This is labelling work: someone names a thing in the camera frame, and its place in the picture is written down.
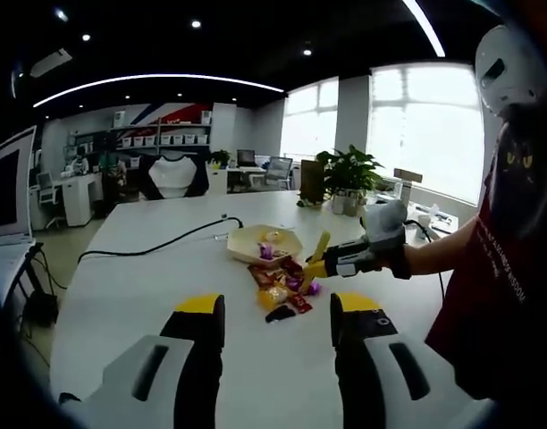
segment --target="robotic hand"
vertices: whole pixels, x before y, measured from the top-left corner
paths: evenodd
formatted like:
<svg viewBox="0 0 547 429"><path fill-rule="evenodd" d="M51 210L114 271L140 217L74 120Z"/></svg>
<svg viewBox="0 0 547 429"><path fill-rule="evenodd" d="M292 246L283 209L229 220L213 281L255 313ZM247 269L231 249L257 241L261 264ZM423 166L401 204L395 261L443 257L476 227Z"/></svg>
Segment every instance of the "robotic hand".
<svg viewBox="0 0 547 429"><path fill-rule="evenodd" d="M315 277L367 273L380 268L382 261L387 262L395 277L410 278L404 252L406 220L407 208L399 200L393 200L366 210L360 219L365 234L358 240L325 249L329 233L324 232L315 254L304 267L303 284L311 283Z"/></svg>

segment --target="green leaves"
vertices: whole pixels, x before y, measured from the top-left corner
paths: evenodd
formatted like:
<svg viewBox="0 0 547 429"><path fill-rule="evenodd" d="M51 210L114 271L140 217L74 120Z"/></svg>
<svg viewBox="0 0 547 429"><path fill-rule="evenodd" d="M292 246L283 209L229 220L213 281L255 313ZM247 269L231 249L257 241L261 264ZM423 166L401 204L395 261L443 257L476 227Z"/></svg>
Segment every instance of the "green leaves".
<svg viewBox="0 0 547 429"><path fill-rule="evenodd" d="M374 170L382 165L374 160L374 156L364 154L353 145L349 146L346 154L340 150L335 152L337 155L324 151L316 156L317 162L324 166L326 192L333 195L338 189L372 190L381 180Z"/></svg>

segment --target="white chair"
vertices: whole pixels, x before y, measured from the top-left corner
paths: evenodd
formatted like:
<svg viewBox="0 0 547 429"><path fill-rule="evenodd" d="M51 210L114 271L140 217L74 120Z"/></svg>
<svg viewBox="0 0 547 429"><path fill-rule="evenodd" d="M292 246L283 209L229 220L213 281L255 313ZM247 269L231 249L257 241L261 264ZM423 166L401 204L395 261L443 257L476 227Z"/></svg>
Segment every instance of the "white chair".
<svg viewBox="0 0 547 429"><path fill-rule="evenodd" d="M265 174L250 174L249 185L254 191L290 190L292 158L272 156Z"/></svg>
<svg viewBox="0 0 547 429"><path fill-rule="evenodd" d="M59 197L57 196L59 192L59 187L53 184L53 179L51 178L51 173L49 172L40 172L37 175L37 182L39 186L39 205L40 206L51 206L50 210L54 211L55 206L59 204ZM45 226L45 229L51 227L51 225L59 225L59 221L63 221L65 218L62 216L54 215L51 220Z"/></svg>

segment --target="person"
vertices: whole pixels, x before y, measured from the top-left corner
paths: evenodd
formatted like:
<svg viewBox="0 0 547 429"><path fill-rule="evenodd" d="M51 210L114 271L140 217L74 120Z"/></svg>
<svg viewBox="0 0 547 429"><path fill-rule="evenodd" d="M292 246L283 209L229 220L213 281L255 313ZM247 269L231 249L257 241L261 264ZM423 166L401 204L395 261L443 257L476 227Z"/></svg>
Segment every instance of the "person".
<svg viewBox="0 0 547 429"><path fill-rule="evenodd" d="M83 176L88 173L88 160L85 157L85 148L77 147L77 156L71 162L71 167L77 176Z"/></svg>
<svg viewBox="0 0 547 429"><path fill-rule="evenodd" d="M484 202L450 236L405 247L413 275L454 270L426 343L467 393L497 401L497 427L533 422L547 400L547 87L532 52L504 26L484 36L478 87L503 120Z"/></svg>

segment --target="red shirt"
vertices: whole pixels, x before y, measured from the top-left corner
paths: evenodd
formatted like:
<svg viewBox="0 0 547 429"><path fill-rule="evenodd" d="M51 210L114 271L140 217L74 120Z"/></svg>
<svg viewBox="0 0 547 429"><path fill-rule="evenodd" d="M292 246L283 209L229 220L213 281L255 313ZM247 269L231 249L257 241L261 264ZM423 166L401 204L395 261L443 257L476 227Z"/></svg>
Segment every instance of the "red shirt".
<svg viewBox="0 0 547 429"><path fill-rule="evenodd" d="M465 255L426 342L475 398L547 398L547 139L502 127Z"/></svg>

